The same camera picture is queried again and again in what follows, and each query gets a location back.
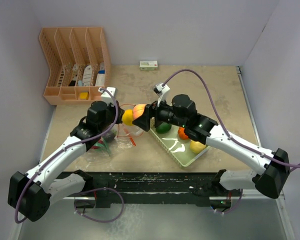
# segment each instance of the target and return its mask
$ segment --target gray wall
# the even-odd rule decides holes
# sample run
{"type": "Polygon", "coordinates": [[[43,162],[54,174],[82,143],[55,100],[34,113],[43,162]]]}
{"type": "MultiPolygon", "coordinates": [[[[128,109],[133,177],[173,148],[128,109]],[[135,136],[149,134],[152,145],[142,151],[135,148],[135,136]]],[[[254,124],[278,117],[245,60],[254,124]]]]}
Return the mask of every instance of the gray wall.
{"type": "Polygon", "coordinates": [[[40,29],[28,1],[0,1],[0,240],[8,238],[14,217],[9,179],[38,162],[52,114],[42,97],[49,70],[40,29]]]}
{"type": "Polygon", "coordinates": [[[41,24],[103,26],[113,64],[242,65],[279,0],[31,0],[41,24]]]}
{"type": "MultiPolygon", "coordinates": [[[[261,143],[300,162],[300,0],[281,0],[243,66],[243,81],[261,143]]],[[[300,169],[284,188],[300,239],[300,169]]]]}

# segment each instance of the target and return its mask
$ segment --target wooden tabletop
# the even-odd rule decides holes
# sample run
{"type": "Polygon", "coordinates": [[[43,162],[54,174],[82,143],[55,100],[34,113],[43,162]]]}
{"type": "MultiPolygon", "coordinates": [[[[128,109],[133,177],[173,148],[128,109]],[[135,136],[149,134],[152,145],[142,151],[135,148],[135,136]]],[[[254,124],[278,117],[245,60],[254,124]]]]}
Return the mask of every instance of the wooden tabletop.
{"type": "MultiPolygon", "coordinates": [[[[111,68],[111,87],[117,88],[115,98],[120,104],[148,104],[158,99],[152,87],[164,82],[171,74],[189,68],[206,81],[216,109],[232,133],[257,143],[247,104],[235,66],[159,66],[158,71],[140,71],[136,65],[111,68]]],[[[182,72],[168,84],[167,102],[177,94],[187,94],[199,113],[217,119],[200,80],[190,72],[182,72]]],[[[69,136],[78,121],[87,115],[89,105],[58,105],[52,119],[43,159],[56,150],[69,136]]],[[[86,172],[218,172],[221,169],[243,170],[248,167],[239,160],[218,150],[209,149],[190,166],[181,169],[153,137],[145,132],[134,138],[136,146],[114,157],[101,157],[88,152],[79,157],[66,171],[86,172]]]]}

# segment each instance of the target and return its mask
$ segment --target perforated divider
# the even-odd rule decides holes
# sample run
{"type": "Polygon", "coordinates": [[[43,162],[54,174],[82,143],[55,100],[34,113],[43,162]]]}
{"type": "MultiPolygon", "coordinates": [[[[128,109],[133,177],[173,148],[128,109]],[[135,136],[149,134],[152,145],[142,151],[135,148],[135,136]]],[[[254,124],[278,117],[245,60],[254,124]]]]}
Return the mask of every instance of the perforated divider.
{"type": "Polygon", "coordinates": [[[111,71],[102,27],[43,28],[39,40],[50,68],[44,97],[51,105],[89,104],[101,99],[99,86],[95,86],[100,63],[104,62],[105,87],[111,71]],[[78,86],[88,65],[92,67],[90,86],[78,86]],[[81,99],[80,93],[89,93],[88,99],[81,99]]]}

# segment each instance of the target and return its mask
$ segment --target yellow toy fruit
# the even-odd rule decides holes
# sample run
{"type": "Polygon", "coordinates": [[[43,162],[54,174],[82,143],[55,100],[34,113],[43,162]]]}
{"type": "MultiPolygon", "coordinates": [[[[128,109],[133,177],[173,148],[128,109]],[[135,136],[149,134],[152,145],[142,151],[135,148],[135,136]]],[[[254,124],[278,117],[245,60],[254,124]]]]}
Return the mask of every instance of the yellow toy fruit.
{"type": "Polygon", "coordinates": [[[128,109],[124,111],[124,114],[122,115],[122,122],[127,125],[127,126],[133,126],[132,121],[134,120],[133,118],[133,110],[128,109]]]}
{"type": "Polygon", "coordinates": [[[190,142],[190,149],[192,152],[195,154],[201,153],[207,146],[202,144],[201,142],[198,141],[192,141],[190,142]]]}
{"type": "Polygon", "coordinates": [[[145,111],[145,104],[138,104],[135,105],[133,108],[133,120],[137,119],[138,117],[140,117],[144,111],[145,111]]]}

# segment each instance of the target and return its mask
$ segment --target toy fruit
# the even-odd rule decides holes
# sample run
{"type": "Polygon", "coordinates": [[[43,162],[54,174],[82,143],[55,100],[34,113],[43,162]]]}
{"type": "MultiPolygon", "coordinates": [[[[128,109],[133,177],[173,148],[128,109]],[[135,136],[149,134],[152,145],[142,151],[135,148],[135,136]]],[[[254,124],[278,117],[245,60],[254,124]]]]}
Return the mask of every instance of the toy fruit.
{"type": "Polygon", "coordinates": [[[160,126],[155,128],[155,131],[158,134],[166,134],[167,132],[170,131],[171,127],[172,127],[171,124],[163,122],[160,124],[160,126]]]}
{"type": "Polygon", "coordinates": [[[178,135],[182,140],[187,140],[189,137],[185,134],[185,129],[183,127],[179,127],[178,135]]]}
{"type": "Polygon", "coordinates": [[[132,121],[134,120],[133,110],[132,109],[125,110],[121,120],[125,125],[133,126],[132,124],[132,121]]]}
{"type": "Polygon", "coordinates": [[[192,141],[190,142],[190,149],[192,152],[195,154],[201,153],[207,146],[202,144],[201,142],[198,141],[192,141]]]}
{"type": "Polygon", "coordinates": [[[144,111],[145,111],[145,104],[138,104],[135,105],[133,108],[133,120],[137,119],[138,117],[140,117],[144,111]]]}

